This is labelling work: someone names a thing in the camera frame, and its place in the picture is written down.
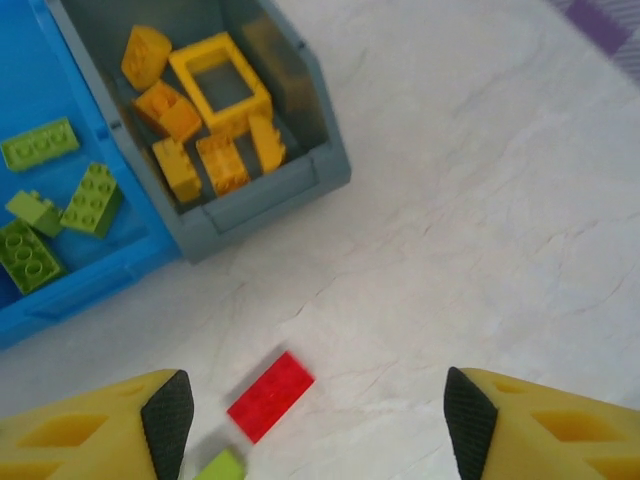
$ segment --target white marble surface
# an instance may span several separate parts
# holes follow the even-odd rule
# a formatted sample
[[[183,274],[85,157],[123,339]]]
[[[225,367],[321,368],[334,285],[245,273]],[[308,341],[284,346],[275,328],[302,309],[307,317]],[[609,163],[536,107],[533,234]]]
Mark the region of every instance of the white marble surface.
[[[348,187],[0,355],[0,414],[186,369],[189,478],[454,479],[447,368],[640,407],[640,97],[541,0],[279,0],[323,63]],[[250,448],[226,395],[317,383]]]

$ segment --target blue plastic bin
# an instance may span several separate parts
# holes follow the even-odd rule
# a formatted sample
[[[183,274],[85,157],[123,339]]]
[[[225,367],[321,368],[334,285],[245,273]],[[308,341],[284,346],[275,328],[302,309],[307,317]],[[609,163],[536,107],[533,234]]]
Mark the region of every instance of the blue plastic bin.
[[[0,268],[0,349],[121,290],[177,258],[179,250],[117,148],[103,116],[41,0],[0,0],[0,141],[67,117],[81,148],[24,173],[0,161],[3,206],[37,190],[64,208],[90,162],[108,165],[125,196],[105,240],[64,231],[51,245],[69,274],[23,297]]]

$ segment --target green lego brick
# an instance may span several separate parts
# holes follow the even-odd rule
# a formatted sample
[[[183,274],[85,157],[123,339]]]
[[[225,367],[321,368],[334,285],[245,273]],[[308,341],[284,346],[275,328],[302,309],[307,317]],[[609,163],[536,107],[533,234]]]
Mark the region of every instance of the green lego brick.
[[[227,449],[193,480],[243,480],[245,475],[244,465]]]
[[[98,238],[107,236],[122,203],[122,192],[106,165],[92,163],[60,224]]]
[[[30,227],[54,238],[62,231],[60,217],[62,210],[51,200],[43,200],[38,192],[27,193],[20,190],[6,205],[7,210],[21,218]]]
[[[0,144],[7,168],[22,172],[80,147],[67,118],[23,133]]]
[[[60,260],[20,218],[0,228],[0,263],[24,295],[67,273]]]

